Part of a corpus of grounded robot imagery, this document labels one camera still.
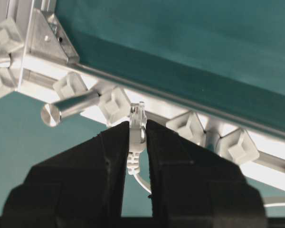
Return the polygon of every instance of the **teal background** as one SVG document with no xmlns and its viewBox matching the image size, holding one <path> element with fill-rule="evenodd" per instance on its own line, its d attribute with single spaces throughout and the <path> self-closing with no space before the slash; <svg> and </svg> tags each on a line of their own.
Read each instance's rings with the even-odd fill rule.
<svg viewBox="0 0 285 228">
<path fill-rule="evenodd" d="M 219 108 L 231 108 L 231 112 L 285 129 L 285 69 L 280 71 L 275 67 L 285 67 L 285 24 L 278 24 L 285 20 L 285 1 L 265 4 L 261 0 L 254 2 L 255 8 L 251 7 L 252 1 L 236 1 L 238 6 L 231 1 L 220 2 L 229 5 L 225 8 L 218 1 L 186 0 L 182 4 L 171 0 L 59 0 L 57 15 L 83 63 Z M 262 3 L 266 10 L 274 7 L 275 12 L 257 17 L 257 11 L 263 11 Z M 208 7 L 209 11 L 201 14 L 201 7 Z M 211 19 L 223 10 L 227 10 L 225 14 L 233 13 L 225 15 L 226 18 Z M 243 23 L 248 18 L 253 27 L 235 27 L 236 22 L 228 19 L 232 15 L 239 16 L 238 21 Z M 226 26 L 217 27 L 214 21 Z M 272 29 L 272 33 L 266 33 L 266 29 Z M 281 37 L 276 35 L 277 29 L 284 31 L 279 33 Z M 218 33 L 223 34 L 225 43 L 215 38 Z M 235 104 L 251 94 L 255 100 Z M 40 119 L 41 106 L 40 101 L 18 93 L 0 100 L 0 214 L 9 191 L 23 182 L 33 164 L 105 130 L 104 125 L 80 116 L 57 128 L 48 128 Z M 143 153 L 141 159 L 142 176 L 148 178 L 147 154 Z M 257 181 L 249 180 L 249 183 L 263 196 L 285 196 L 285 192 Z M 147 196 L 134 178 L 127 175 L 123 216 L 150 216 L 151 202 Z M 269 216 L 285 216 L 285 208 L 267 212 Z"/>
</svg>

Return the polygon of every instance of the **white plastic connector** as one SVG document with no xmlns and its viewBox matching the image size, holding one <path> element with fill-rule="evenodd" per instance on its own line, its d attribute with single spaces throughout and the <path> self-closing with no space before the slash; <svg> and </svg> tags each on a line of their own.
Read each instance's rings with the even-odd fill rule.
<svg viewBox="0 0 285 228">
<path fill-rule="evenodd" d="M 124 90 L 116 87 L 100 96 L 98 107 L 111 126 L 129 114 L 131 102 Z"/>
<path fill-rule="evenodd" d="M 0 49 L 12 53 L 24 46 L 23 38 L 12 18 L 0 23 Z"/>
<path fill-rule="evenodd" d="M 0 68 L 0 98 L 15 90 L 15 82 L 7 68 Z"/>
<path fill-rule="evenodd" d="M 237 165 L 254 161 L 260 156 L 248 132 L 241 128 L 219 139 L 216 153 Z"/>
<path fill-rule="evenodd" d="M 60 99 L 72 97 L 87 91 L 87 87 L 78 73 L 70 72 L 53 84 Z"/>
<path fill-rule="evenodd" d="M 139 175 L 139 155 L 146 148 L 147 135 L 145 127 L 147 116 L 144 111 L 144 103 L 131 104 L 130 109 L 130 133 L 129 133 L 129 155 L 127 159 L 127 169 L 137 182 L 149 193 L 151 193 L 150 183 L 146 182 Z"/>
<path fill-rule="evenodd" d="M 205 145 L 206 134 L 199 117 L 194 112 L 187 112 L 169 120 L 166 127 L 199 146 Z"/>
</svg>

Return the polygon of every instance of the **cable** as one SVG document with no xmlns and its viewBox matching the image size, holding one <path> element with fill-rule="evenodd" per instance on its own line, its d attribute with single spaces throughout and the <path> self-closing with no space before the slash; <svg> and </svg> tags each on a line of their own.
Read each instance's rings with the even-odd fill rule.
<svg viewBox="0 0 285 228">
<path fill-rule="evenodd" d="M 285 197 L 265 197 L 263 198 L 264 207 L 285 207 Z"/>
<path fill-rule="evenodd" d="M 139 137 L 139 141 L 137 140 L 137 135 L 142 135 L 142 131 L 144 133 L 143 139 Z M 145 181 L 140 175 L 140 165 L 139 165 L 139 155 L 146 148 L 146 130 L 144 127 L 142 128 L 130 128 L 130 140 L 129 140 L 129 154 L 127 158 L 127 169 L 129 175 L 133 175 L 136 181 L 149 193 L 151 193 L 150 183 Z"/>
</svg>

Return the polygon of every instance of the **teal fabric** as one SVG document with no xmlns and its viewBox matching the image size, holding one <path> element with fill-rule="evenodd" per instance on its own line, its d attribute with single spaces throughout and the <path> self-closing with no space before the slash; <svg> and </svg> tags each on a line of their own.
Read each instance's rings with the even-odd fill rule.
<svg viewBox="0 0 285 228">
<path fill-rule="evenodd" d="M 56 14 L 83 64 L 285 131 L 285 0 L 58 0 Z"/>
</svg>

